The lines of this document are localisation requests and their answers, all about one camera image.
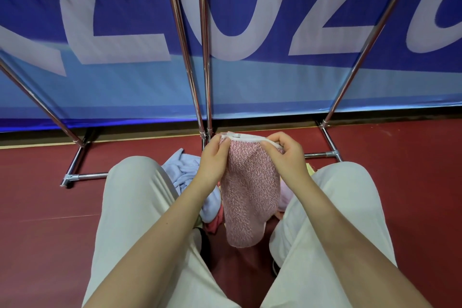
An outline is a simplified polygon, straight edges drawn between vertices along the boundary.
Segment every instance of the light blue cloth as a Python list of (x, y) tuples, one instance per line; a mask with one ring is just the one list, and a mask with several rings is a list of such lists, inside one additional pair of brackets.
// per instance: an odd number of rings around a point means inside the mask
[[(163, 165), (178, 195), (191, 183), (199, 169), (200, 157), (184, 154), (183, 149), (175, 152)], [(210, 223), (217, 216), (221, 206), (220, 190), (216, 186), (212, 193), (205, 199), (200, 217), (204, 223)]]

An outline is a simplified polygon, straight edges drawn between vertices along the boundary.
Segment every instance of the pink knitted fabric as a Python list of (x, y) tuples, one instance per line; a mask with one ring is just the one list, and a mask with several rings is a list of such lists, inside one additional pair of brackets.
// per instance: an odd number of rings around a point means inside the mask
[(278, 208), (280, 177), (259, 142), (231, 141), (221, 194), (228, 243), (250, 247), (260, 242)]

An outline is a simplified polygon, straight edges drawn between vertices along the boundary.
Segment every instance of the red floor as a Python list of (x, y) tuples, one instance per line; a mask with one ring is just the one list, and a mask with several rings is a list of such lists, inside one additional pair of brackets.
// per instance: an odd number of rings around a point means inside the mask
[[(345, 160), (377, 184), (401, 271), (434, 307), (455, 307), (462, 287), (462, 120), (334, 127)], [(315, 128), (288, 130), (307, 152), (327, 149)], [(95, 144), (83, 172), (105, 172), (142, 154), (163, 163), (178, 148), (200, 153), (197, 136)], [(0, 150), (0, 307), (77, 308), (90, 263), (104, 180), (59, 188), (75, 146)], [(333, 162), (310, 161), (315, 168)], [(268, 229), (274, 227), (271, 221)], [(211, 237), (212, 273), (230, 299), (258, 307), (272, 278), (268, 236), (237, 250), (221, 228)]]

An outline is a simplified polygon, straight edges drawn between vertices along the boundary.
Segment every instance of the person's right hand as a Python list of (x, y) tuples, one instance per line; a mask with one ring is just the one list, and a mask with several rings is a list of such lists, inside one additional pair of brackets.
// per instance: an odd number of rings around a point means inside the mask
[(283, 132), (271, 134), (267, 139), (277, 142), (284, 149), (285, 153), (281, 154), (269, 142), (260, 143), (276, 166), (282, 180), (297, 194), (298, 190), (306, 186), (306, 183), (312, 182), (306, 169), (302, 146)]

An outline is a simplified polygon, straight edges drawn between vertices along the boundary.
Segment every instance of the leg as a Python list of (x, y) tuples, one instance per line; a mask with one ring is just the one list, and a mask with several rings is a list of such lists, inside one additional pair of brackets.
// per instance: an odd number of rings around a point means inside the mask
[[(133, 156), (115, 165), (104, 186), (91, 276), (83, 305), (99, 284), (175, 201), (165, 171), (148, 157)], [(218, 287), (192, 236), (166, 284), (159, 307), (236, 307)]]
[[(367, 171), (351, 162), (321, 168), (313, 179), (340, 212), (396, 265), (377, 188)], [(294, 197), (270, 239), (281, 267), (262, 307), (350, 307), (347, 296), (302, 205)]]

